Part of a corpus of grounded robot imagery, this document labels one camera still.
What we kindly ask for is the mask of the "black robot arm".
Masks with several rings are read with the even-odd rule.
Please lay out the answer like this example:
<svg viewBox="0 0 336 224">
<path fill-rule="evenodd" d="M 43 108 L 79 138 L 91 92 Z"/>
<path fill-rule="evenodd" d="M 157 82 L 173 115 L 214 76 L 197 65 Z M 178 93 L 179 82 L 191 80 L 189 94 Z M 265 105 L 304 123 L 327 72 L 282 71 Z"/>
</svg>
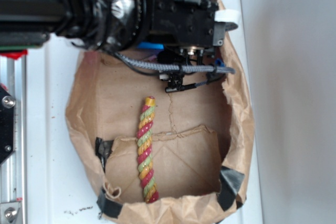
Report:
<svg viewBox="0 0 336 224">
<path fill-rule="evenodd" d="M 238 21 L 217 0 L 1 0 L 1 51 L 41 47 L 51 34 L 105 52 L 142 42 L 207 49 Z"/>
</svg>

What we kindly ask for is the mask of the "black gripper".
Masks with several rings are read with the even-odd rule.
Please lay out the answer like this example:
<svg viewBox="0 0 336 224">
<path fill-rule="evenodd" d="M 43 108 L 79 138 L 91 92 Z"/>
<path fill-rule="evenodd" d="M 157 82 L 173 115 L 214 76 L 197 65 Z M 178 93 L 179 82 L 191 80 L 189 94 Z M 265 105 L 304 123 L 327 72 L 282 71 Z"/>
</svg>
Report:
<svg viewBox="0 0 336 224">
<path fill-rule="evenodd" d="M 216 0 L 152 0 L 148 42 L 175 47 L 221 46 L 225 30 L 235 30 L 240 12 L 219 10 Z"/>
</svg>

